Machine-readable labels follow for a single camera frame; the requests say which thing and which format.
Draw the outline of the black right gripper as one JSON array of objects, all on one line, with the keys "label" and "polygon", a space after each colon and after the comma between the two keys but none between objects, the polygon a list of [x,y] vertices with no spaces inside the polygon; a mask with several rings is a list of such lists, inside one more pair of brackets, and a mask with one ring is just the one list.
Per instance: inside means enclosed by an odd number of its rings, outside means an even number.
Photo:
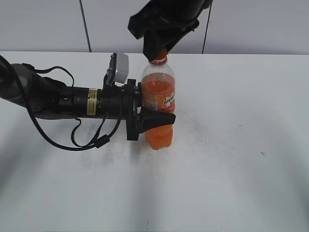
[{"label": "black right gripper", "polygon": [[136,38],[144,37],[143,54],[148,60],[172,48],[199,26],[198,17],[211,0],[151,0],[131,16],[128,30]]}]

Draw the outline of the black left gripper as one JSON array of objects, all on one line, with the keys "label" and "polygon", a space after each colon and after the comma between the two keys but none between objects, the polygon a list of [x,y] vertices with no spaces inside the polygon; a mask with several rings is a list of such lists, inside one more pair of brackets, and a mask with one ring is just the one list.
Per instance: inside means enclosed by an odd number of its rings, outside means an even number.
[{"label": "black left gripper", "polygon": [[140,116],[138,115],[138,107],[142,105],[141,82],[137,82],[135,79],[128,79],[122,91],[127,140],[137,141],[140,132],[174,124],[176,116],[173,113],[159,112],[142,107]]}]

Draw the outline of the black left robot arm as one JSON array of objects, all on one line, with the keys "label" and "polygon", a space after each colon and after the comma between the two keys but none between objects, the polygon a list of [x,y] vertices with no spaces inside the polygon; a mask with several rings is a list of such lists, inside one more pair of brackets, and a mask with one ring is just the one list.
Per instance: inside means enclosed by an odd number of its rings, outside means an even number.
[{"label": "black left robot arm", "polygon": [[140,134],[160,126],[172,125],[176,116],[142,106],[141,84],[128,79],[128,56],[113,53],[103,88],[67,86],[45,77],[52,68],[38,70],[29,64],[10,64],[0,59],[0,97],[25,107],[16,84],[19,79],[36,118],[46,120],[105,118],[125,120],[127,139],[138,140]]}]

